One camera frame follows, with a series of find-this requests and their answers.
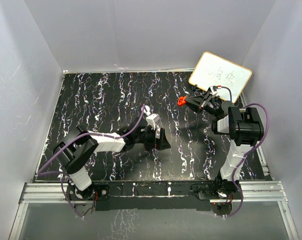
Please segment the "red earbud charging case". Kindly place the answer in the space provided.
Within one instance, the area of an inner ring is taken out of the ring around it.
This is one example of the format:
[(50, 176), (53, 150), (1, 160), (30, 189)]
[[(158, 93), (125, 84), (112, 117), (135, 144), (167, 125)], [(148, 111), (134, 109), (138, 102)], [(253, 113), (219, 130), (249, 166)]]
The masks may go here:
[(186, 102), (186, 96), (181, 96), (181, 97), (179, 97), (179, 99), (178, 99), (178, 102), (177, 102), (177, 105), (179, 106), (179, 107), (181, 107), (181, 106), (183, 106), (183, 105), (185, 105), (187, 102)]

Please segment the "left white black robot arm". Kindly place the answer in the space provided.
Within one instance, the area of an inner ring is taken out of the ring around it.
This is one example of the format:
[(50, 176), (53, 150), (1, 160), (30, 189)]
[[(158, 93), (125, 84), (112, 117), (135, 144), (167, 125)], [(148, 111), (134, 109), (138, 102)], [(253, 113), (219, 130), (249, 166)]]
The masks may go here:
[(53, 148), (56, 159), (64, 167), (66, 174), (75, 184), (77, 194), (84, 200), (94, 194), (92, 180), (85, 169), (85, 164), (94, 153), (121, 153), (131, 150), (135, 144), (143, 144), (146, 151), (162, 151), (171, 148), (164, 128), (153, 128), (147, 123), (138, 127), (134, 124), (120, 128), (117, 132), (94, 135), (77, 126)]

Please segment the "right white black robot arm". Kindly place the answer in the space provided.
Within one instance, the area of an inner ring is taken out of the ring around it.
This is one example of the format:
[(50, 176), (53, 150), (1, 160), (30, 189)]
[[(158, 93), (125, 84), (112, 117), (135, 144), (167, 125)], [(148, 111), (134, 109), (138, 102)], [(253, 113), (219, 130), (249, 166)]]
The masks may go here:
[(182, 96), (178, 105), (186, 105), (197, 114), (203, 111), (209, 113), (214, 117), (212, 132), (230, 137), (230, 149), (218, 175), (222, 181), (213, 187), (217, 197), (226, 198), (232, 191), (228, 182), (239, 180), (246, 156), (264, 137), (265, 130), (258, 110), (255, 107), (239, 108), (210, 91), (198, 96)]

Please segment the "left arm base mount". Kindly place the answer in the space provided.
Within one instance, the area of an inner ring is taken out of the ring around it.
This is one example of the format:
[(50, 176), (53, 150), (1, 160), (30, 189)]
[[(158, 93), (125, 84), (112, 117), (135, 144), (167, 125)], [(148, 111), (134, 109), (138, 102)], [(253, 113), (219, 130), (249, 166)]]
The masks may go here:
[(74, 201), (107, 201), (110, 197), (108, 185), (92, 184), (87, 189), (80, 191), (74, 185), (69, 185), (66, 194)]

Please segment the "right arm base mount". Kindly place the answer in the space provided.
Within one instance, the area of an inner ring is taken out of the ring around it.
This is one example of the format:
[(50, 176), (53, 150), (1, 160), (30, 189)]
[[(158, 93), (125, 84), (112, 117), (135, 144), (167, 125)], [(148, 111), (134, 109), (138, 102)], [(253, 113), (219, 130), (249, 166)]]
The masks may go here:
[(230, 187), (216, 187), (214, 184), (208, 183), (193, 184), (191, 185), (190, 190), (199, 200), (229, 200), (230, 196), (238, 191), (234, 185)]

